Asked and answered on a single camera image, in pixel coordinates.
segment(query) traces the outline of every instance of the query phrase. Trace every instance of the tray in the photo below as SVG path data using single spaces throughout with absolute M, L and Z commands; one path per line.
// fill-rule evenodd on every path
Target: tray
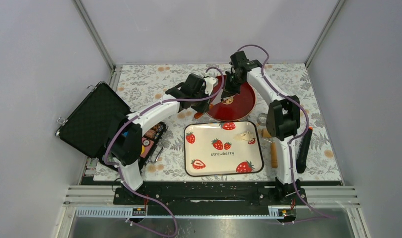
M 264 167 L 258 140 L 250 121 L 188 125 L 185 170 L 194 177 L 257 173 Z

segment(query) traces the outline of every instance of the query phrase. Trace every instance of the strawberry print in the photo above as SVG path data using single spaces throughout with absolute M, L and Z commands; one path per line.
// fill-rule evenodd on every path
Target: strawberry print
M 192 164 L 192 168 L 194 168 L 196 170 L 200 170 L 200 169 L 205 168 L 205 164 L 201 160 L 192 160 L 191 164 Z
M 187 142 L 193 144 L 195 142 L 195 136 L 192 132 L 188 132 L 186 136 Z
M 254 170 L 254 166 L 251 161 L 241 162 L 238 167 L 236 167 L 237 173 L 250 173 Z
M 233 130 L 236 128 L 236 125 L 233 122 L 222 122 L 222 123 L 220 123 L 220 126 L 222 129 L 225 129 L 225 130 Z
M 211 141 L 212 145 L 214 146 L 214 148 L 216 148 L 217 150 L 222 150 L 223 149 L 223 142 L 221 142 L 221 140 L 219 139 L 215 139 Z
M 232 146 L 232 144 L 231 144 L 230 142 L 224 143 L 224 149 L 225 149 L 225 150 L 230 149 L 230 146 Z

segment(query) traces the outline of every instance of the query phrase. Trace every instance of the floral tablecloth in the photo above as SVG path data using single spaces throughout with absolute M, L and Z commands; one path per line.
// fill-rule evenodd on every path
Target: floral tablecloth
M 159 100 L 164 92 L 184 82 L 190 73 L 205 75 L 205 70 L 216 66 L 229 70 L 228 64 L 169 64 L 169 65 L 124 65 L 118 84 L 118 95 L 134 111 Z M 276 84 L 289 95 L 297 95 L 301 104 L 308 112 L 314 132 L 311 139 L 307 159 L 307 169 L 300 174 L 301 180 L 341 180 L 335 156 L 328 139 L 324 119 L 321 116 L 317 100 L 304 64 L 268 64 L 266 73 Z M 209 75 L 219 75 L 210 70 Z M 268 111 L 268 105 L 254 89 L 257 102 L 252 112 L 245 118 L 252 122 L 257 121 L 260 113 Z M 142 178 L 145 181 L 193 181 L 193 180 L 243 180 L 243 181 L 273 181 L 276 170 L 271 168 L 270 144 L 260 139 L 264 158 L 264 169 L 256 174 L 191 177 L 184 168 L 184 128 L 192 123 L 215 122 L 216 120 L 204 115 L 194 119 L 195 111 L 189 109 L 164 120 L 169 126 L 162 144 L 164 150 L 155 164 L 148 164 L 142 169 Z M 301 112 L 301 126 L 299 133 L 305 127 L 305 116 Z M 263 127 L 257 125 L 258 131 Z M 118 173 L 98 164 L 94 180 L 113 181 Z

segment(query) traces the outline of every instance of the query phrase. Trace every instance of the orange handle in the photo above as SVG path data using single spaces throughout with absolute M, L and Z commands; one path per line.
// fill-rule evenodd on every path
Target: orange handle
M 204 113 L 195 113 L 194 118 L 198 119 L 198 118 L 202 117 L 203 115 L 204 115 Z
M 204 113 L 195 113 L 194 118 L 198 119 L 198 118 L 202 117 L 203 115 L 204 115 Z
M 275 145 L 275 142 L 271 143 L 271 168 L 277 168 L 278 167 L 278 162 L 277 162 L 277 147 Z

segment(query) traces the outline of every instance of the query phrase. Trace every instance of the wire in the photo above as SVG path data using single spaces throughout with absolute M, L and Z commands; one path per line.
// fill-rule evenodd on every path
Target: wire
M 207 68 L 207 70 L 206 70 L 205 72 L 208 72 L 210 69 L 216 69 L 216 70 L 221 74 L 221 85 L 220 85 L 219 89 L 223 88 L 223 86 L 224 86 L 224 75 L 223 75 L 223 72 L 222 72 L 219 68 L 217 68 L 217 67 L 209 67 L 209 68 Z M 220 90 L 217 90 L 217 92 L 215 92 L 214 94 L 212 94 L 212 95 L 210 95 L 210 96 L 208 96 L 208 97 L 205 97 L 205 98 L 200 98 L 200 99 L 167 99 L 167 100 L 163 100 L 162 102 L 157 102 L 157 103 L 155 103 L 155 104 L 149 106 L 148 108 L 144 109 L 144 110 L 140 113 L 140 116 L 142 116 L 143 114 L 147 113 L 147 112 L 150 111 L 151 109 L 153 109 L 153 108 L 155 108 L 155 107 L 157 107 L 157 106 L 159 106 L 159 105 L 161 105 L 161 104 L 163 104 L 163 103 L 168 103 L 168 102 L 200 102 L 200 101 L 208 100 L 208 99 L 211 99 L 211 98 L 217 96 L 217 95 L 219 94 L 219 92 L 220 92 Z M 122 125 L 121 128 L 118 130 L 118 132 L 116 132 L 116 134 L 113 136 L 113 138 L 112 138 L 112 140 L 110 141 L 108 147 L 106 148 L 105 155 L 103 156 L 103 161 L 104 161 L 107 165 L 116 165 L 116 166 L 119 165 L 118 163 L 115 163 L 115 162 L 109 162 L 109 161 L 108 161 L 108 155 L 109 155 L 109 153 L 110 153 L 110 151 L 111 151 L 111 149 L 112 149 L 113 144 L 115 143 L 116 139 L 118 138 L 118 136 L 122 133 L 122 131 L 124 131 L 124 129 L 125 129 L 129 124 L 131 124 L 131 123 L 132 123 L 134 120 L 136 120 L 137 118 L 138 118 L 138 116 L 135 116 L 135 117 L 131 118 L 131 119 L 130 119 L 129 121 L 127 121 L 124 125 Z M 148 197 L 148 196 L 144 196 L 144 195 L 142 195 L 142 194 L 140 194 L 140 193 L 134 191 L 134 190 L 126 183 L 126 181 L 125 181 L 125 179 L 124 179 L 124 176 L 123 176 L 123 174 L 122 174 L 122 169 L 121 169 L 120 166 L 118 167 L 118 172 L 119 172 L 119 176 L 120 176 L 120 178 L 121 178 L 121 180 L 122 180 L 121 183 L 122 183 L 122 184 L 124 185 L 124 187 L 126 187 L 130 192 L 132 192 L 133 194 L 135 194 L 135 195 L 137 195 L 137 196 L 139 196 L 139 197 L 142 197 L 142 198 L 144 198 L 144 199 L 153 201 L 153 202 L 155 202 L 155 203 L 161 205 L 164 209 L 166 209 L 166 211 L 170 214 L 170 216 L 172 216 L 173 222 L 175 223 L 175 232 L 174 232 L 172 235 L 166 235 L 166 234 L 159 233 L 159 232 L 157 232 L 157 231 L 155 231 L 155 230 L 153 230 L 153 229 L 150 229 L 150 228 L 148 228 L 148 227 L 145 227 L 145 226 L 143 226 L 143 225 L 141 225 L 141 224 L 134 223 L 134 222 L 132 222 L 132 221 L 130 221 L 131 225 L 135 224 L 136 226 L 141 227 L 141 228 L 143 228 L 143 229 L 145 229 L 145 230 L 147 230 L 147 231 L 149 231 L 149 232 L 152 232 L 152 233 L 154 233 L 154 234 L 157 234 L 157 235 L 159 235 L 159 236 L 175 237 L 175 236 L 178 234 L 178 223 L 177 223 L 176 218 L 175 218 L 175 216 L 173 215 L 172 211 L 170 211 L 170 209 L 169 209 L 166 205 L 164 205 L 162 202 L 160 202 L 159 200 L 154 199 L 154 198 L 151 198 L 151 197 Z
M 296 191 L 297 196 L 298 196 L 298 197 L 300 198 L 300 200 L 301 200 L 307 207 L 309 207 L 312 211 L 314 211 L 314 212 L 320 214 L 320 215 L 323 216 L 323 217 L 326 217 L 326 218 L 329 218 L 329 219 L 336 219 L 336 217 L 330 216 L 330 215 L 327 215 L 327 214 L 324 214 L 324 213 L 318 211 L 317 209 L 313 208 L 311 205 L 309 205 L 309 203 L 306 202 L 306 201 L 301 197 L 301 195 L 300 195 L 300 193 L 299 193 L 299 191 L 298 191 L 298 189 L 297 189 L 295 179 L 294 179 L 293 154 L 292 154 L 292 149 L 291 149 L 291 146 L 292 146 L 291 143 L 292 143 L 295 139 L 304 136 L 304 135 L 306 134 L 306 132 L 308 131 L 308 128 L 309 128 L 309 117 L 308 117 L 308 114 L 307 114 L 306 110 L 303 108 L 303 106 L 301 106 L 299 103 L 297 103 L 296 101 L 294 101 L 294 100 L 291 99 L 290 97 L 288 97 L 288 96 L 286 96 L 286 95 L 284 95 L 284 94 L 281 94 L 281 93 L 270 83 L 270 81 L 267 79 L 267 77 L 266 77 L 265 74 L 264 74 L 264 67 L 265 67 L 266 62 L 267 62 L 268 59 L 269 59 L 269 54 L 268 54 L 268 52 L 267 52 L 264 48 L 262 48 L 261 46 L 258 46 L 258 45 L 253 45 L 253 44 L 251 44 L 251 45 L 244 45 L 244 46 L 240 47 L 237 51 L 240 51 L 241 49 L 243 49 L 243 48 L 245 48 L 245 47 L 248 47 L 248 46 L 260 48 L 260 49 L 261 49 L 262 51 L 264 51 L 264 53 L 267 55 L 267 58 L 265 59 L 265 61 L 263 62 L 263 65 L 262 65 L 262 67 L 261 67 L 261 75 L 262 75 L 263 79 L 265 80 L 265 82 L 268 84 L 268 86 L 269 86 L 274 92 L 276 92 L 277 95 L 282 96 L 283 98 L 287 99 L 288 101 L 290 101 L 291 103 L 293 103 L 294 105 L 296 105 L 296 106 L 303 112 L 303 114 L 305 115 L 305 119 L 306 119 L 306 127 L 305 127 L 305 129 L 303 130 L 303 132 L 302 132 L 300 135 L 295 136 L 295 137 L 293 137 L 292 139 L 290 139 L 290 140 L 289 140 L 289 143 L 288 143 L 288 145 L 289 145 L 289 154 L 290 154 L 290 171 L 291 171 L 291 177 L 292 177 L 292 181 L 293 181 L 293 187 L 294 187 L 294 190 Z
M 119 177 L 119 178 L 113 180 L 113 182 L 112 182 L 112 187 L 111 187 L 111 189 L 112 189 L 113 192 L 115 192 L 115 191 L 113 190 L 113 185 L 115 185 L 115 182 L 116 182 L 118 179 L 121 179 L 121 177 Z

